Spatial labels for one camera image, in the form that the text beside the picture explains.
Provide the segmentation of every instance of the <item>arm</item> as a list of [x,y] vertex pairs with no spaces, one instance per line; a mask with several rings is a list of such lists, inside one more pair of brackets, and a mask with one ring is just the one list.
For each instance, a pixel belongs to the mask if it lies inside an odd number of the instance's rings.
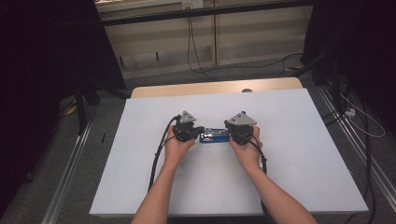
[[[172,126],[168,129],[167,139],[174,136]],[[137,209],[132,224],[166,223],[171,198],[172,184],[177,167],[186,157],[195,139],[182,143],[176,138],[165,144],[165,161],[148,195]]]
[[[253,126],[253,135],[260,147],[260,128]],[[265,204],[268,213],[276,223],[317,223],[311,214],[286,191],[280,188],[259,166],[259,152],[250,143],[239,146],[230,140],[236,158],[241,164]]]

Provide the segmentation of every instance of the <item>wooden panel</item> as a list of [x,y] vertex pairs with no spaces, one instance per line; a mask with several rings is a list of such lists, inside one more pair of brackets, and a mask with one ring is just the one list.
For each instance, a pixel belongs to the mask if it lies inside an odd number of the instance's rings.
[[134,89],[132,97],[179,96],[194,94],[211,94],[252,91],[277,91],[301,89],[303,86],[296,77],[253,79],[224,82],[206,82],[182,85],[139,87]]
[[218,27],[222,44],[257,42],[306,32],[303,7],[219,15]]
[[[211,17],[191,21],[196,48],[211,46]],[[175,49],[185,49],[187,53],[189,45],[187,19],[109,26],[106,32],[117,56]]]

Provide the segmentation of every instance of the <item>fingers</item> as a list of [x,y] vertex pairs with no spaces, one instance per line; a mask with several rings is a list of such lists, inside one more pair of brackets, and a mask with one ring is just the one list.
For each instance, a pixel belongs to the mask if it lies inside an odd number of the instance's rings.
[[170,137],[172,137],[172,136],[175,136],[175,134],[174,134],[174,132],[173,132],[173,127],[174,127],[174,126],[175,126],[175,125],[169,126],[168,131],[166,132],[167,138],[170,138]]
[[260,128],[258,126],[256,126],[256,125],[253,125],[252,127],[253,127],[253,135],[257,139],[259,139],[259,137],[260,137]]
[[233,147],[234,145],[237,145],[233,138],[230,136],[230,146]]
[[189,145],[189,147],[192,147],[195,144],[195,139],[192,138],[189,141],[187,141],[187,145]]

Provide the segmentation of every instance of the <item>gray floor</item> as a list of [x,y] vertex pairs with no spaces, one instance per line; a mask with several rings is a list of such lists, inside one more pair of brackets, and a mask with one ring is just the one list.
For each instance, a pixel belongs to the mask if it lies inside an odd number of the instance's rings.
[[[239,65],[261,65],[274,62],[254,62]],[[298,56],[286,61],[286,66],[299,65]],[[219,80],[237,80],[251,78],[277,77],[282,70],[282,63],[256,68],[226,68],[207,73],[209,76]],[[162,74],[155,77],[141,77],[127,80],[128,90],[138,86],[153,86],[177,83],[193,83],[210,81],[202,74],[192,71],[175,72],[172,74]],[[325,115],[331,110],[326,106],[321,98],[317,87],[311,81],[309,75],[302,77],[304,86],[308,89],[311,97],[317,106],[320,115]],[[86,146],[78,160],[78,166],[73,176],[64,204],[59,213],[56,223],[130,223],[130,218],[103,219],[92,217],[88,214],[97,184],[100,181],[102,172],[106,165],[106,159],[111,149],[120,116],[124,107],[124,101],[114,98],[108,94],[101,93],[102,102],[96,108],[97,113],[92,122],[92,130],[86,142]],[[379,132],[371,123],[370,130],[373,133]],[[366,186],[365,166],[358,157],[353,146],[338,123],[328,126],[328,130],[334,143],[340,151],[347,167],[352,171],[358,188],[363,194]],[[0,224],[6,223],[41,223],[44,214],[49,206],[50,199],[56,190],[57,184],[62,176],[76,140],[78,132],[77,114],[60,119],[57,131],[53,135],[48,145],[46,153],[34,171],[34,181],[23,184],[8,207]],[[383,168],[389,179],[396,183],[396,141],[395,133],[388,132],[386,137],[372,139],[373,156]],[[396,223],[396,213],[390,207],[387,199],[379,187],[374,182],[376,196],[376,216],[373,223]],[[368,194],[366,200],[371,208],[371,195]],[[369,213],[357,214],[350,223],[365,223],[369,218]],[[344,223],[349,215],[317,215],[319,223]],[[263,223],[262,217],[199,217],[199,218],[172,218],[169,223]]]

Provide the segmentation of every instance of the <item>black cable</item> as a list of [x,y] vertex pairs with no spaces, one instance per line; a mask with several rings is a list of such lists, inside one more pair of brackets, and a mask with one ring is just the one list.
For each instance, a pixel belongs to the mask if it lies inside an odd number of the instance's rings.
[[161,151],[163,150],[163,146],[165,145],[165,143],[167,141],[169,141],[172,138],[171,137],[171,138],[166,139],[166,141],[163,143],[163,140],[165,139],[165,136],[166,136],[166,132],[168,131],[168,129],[171,126],[172,122],[174,120],[177,120],[178,118],[179,118],[179,116],[173,117],[169,121],[168,125],[166,126],[165,132],[163,132],[163,138],[161,139],[160,145],[158,146],[157,152],[155,153],[154,162],[152,163],[151,176],[150,176],[149,183],[148,183],[148,192],[149,192],[149,190],[151,189],[151,187],[152,187],[152,185],[154,183],[154,176],[155,176],[155,171],[157,169],[157,162],[158,162],[158,159],[160,158]]
[[[361,100],[361,106],[363,109],[363,112],[366,113],[366,106],[364,102]],[[372,169],[372,160],[371,160],[371,142],[370,142],[370,135],[367,134],[369,132],[369,123],[367,116],[364,117],[364,122],[366,123],[365,125],[365,131],[366,131],[366,175],[367,175],[367,186],[370,189],[370,192],[372,194],[372,200],[373,200],[373,206],[372,206],[372,212],[370,215],[369,220],[367,221],[368,224],[372,223],[375,217],[375,211],[376,211],[376,198],[375,198],[375,192],[373,188],[373,184],[371,181],[371,169]]]
[[319,63],[323,58],[325,58],[327,54],[327,50],[323,50],[316,58],[314,58],[313,60],[311,60],[309,63],[306,63],[304,65],[303,69],[298,70],[297,72],[295,72],[292,77],[300,77],[303,74],[305,74],[308,70],[310,70],[312,67],[314,67],[315,65],[317,65],[317,63]]
[[304,7],[304,18],[305,18],[305,25],[308,26],[308,20],[306,19],[306,13],[305,13],[306,7]]
[[327,117],[329,117],[331,114],[333,114],[335,112],[335,110],[333,110],[332,112],[330,112],[329,114],[323,115],[321,118],[322,119],[326,119]]
[[332,121],[329,121],[329,122],[325,123],[324,125],[325,125],[325,126],[329,126],[329,125],[335,123],[336,121],[338,121],[339,119],[341,119],[343,116],[344,116],[344,114],[342,114],[342,115],[340,115],[340,116],[337,116],[337,118],[335,118],[335,119],[332,120]]
[[[271,66],[271,65],[274,65],[274,64],[277,64],[277,63],[282,63],[285,60],[286,57],[289,56],[289,58],[290,58],[290,57],[295,56],[295,55],[302,55],[302,53],[293,53],[293,54],[286,55],[283,59],[278,60],[278,61],[276,61],[274,63],[267,63],[267,64],[262,64],[262,65],[235,65],[235,66],[227,66],[227,67],[215,67],[215,68],[207,69],[207,70],[205,70],[205,72],[207,73],[207,72],[211,72],[211,71],[214,71],[214,70],[227,69],[227,68],[261,68],[261,67],[267,67],[267,66]],[[195,71],[195,70],[192,70],[192,72],[203,73],[201,71]]]
[[191,65],[190,65],[190,38],[192,37],[192,44],[194,45],[195,58],[197,59],[198,66],[199,66],[199,68],[201,69],[202,73],[203,73],[207,78],[209,78],[209,79],[211,79],[211,80],[220,81],[220,80],[218,80],[218,79],[216,79],[216,78],[213,78],[213,77],[208,76],[208,75],[206,74],[206,72],[204,71],[204,69],[202,69],[201,64],[200,64],[200,62],[199,62],[198,54],[197,54],[197,48],[196,48],[196,46],[195,46],[194,32],[193,32],[193,30],[192,30],[192,21],[191,21],[191,18],[190,18],[190,17],[188,17],[187,20],[188,20],[188,22],[189,22],[189,52],[188,52],[188,55],[187,55],[187,56],[188,56],[188,57],[187,57],[187,61],[188,61],[188,63],[189,63],[189,67],[190,67],[191,71],[195,72],[195,71],[191,68]]
[[289,55],[286,55],[285,57],[283,57],[283,59],[282,59],[282,71],[279,73],[279,75],[277,75],[277,77],[281,77],[283,75],[283,73],[285,72],[285,61],[287,59],[291,58],[292,56],[295,56],[295,55],[302,55],[302,53],[289,54]]
[[172,138],[174,138],[174,137],[175,137],[175,136],[172,136],[172,137],[166,139],[165,142],[163,143],[162,147],[164,147],[164,146],[166,145],[166,143],[167,143],[169,140],[171,140]]
[[[366,113],[366,107],[364,102],[361,100],[361,106],[362,106],[362,110],[364,113]],[[367,116],[364,117],[364,119],[361,117],[361,121],[364,125],[364,129],[365,131],[368,133],[369,132],[369,123],[368,123],[368,119]],[[373,222],[373,219],[375,217],[375,212],[376,212],[376,197],[375,197],[375,192],[373,189],[373,184],[371,181],[371,169],[372,169],[372,160],[371,160],[371,155],[372,155],[372,151],[371,151],[371,142],[370,142],[370,135],[366,134],[365,135],[365,145],[366,145],[366,178],[367,178],[367,185],[366,185],[366,189],[364,191],[364,200],[366,200],[367,198],[367,194],[368,194],[368,190],[370,190],[371,194],[372,194],[372,201],[373,201],[373,206],[372,206],[372,212],[370,214],[369,220],[367,221],[368,224]],[[354,216],[356,216],[357,214],[353,214],[352,216],[350,216],[345,224],[347,224]]]
[[[254,143],[254,142],[252,142],[250,139],[246,139],[246,137],[245,137],[244,135],[242,135],[242,134],[237,133],[237,135],[238,135],[239,137],[241,137],[241,138],[247,140],[251,145],[253,145],[253,146],[259,151],[260,158],[261,158],[261,160],[262,160],[262,171],[263,171],[265,174],[267,174],[267,164],[266,164],[267,159],[265,158],[264,153],[262,153],[262,149],[260,148],[260,143],[259,143],[259,141],[257,140],[256,136],[252,135],[252,137],[253,137],[254,140],[256,141],[256,143]],[[264,217],[265,217],[266,220],[267,220],[267,223],[271,223],[271,224],[272,224],[272,223],[275,223],[274,220],[271,218],[271,216],[268,214],[267,208],[265,207],[265,205],[264,205],[264,203],[262,202],[262,200],[260,200],[260,204],[261,204],[261,206],[262,206],[262,212],[263,212],[263,214],[264,214]]]

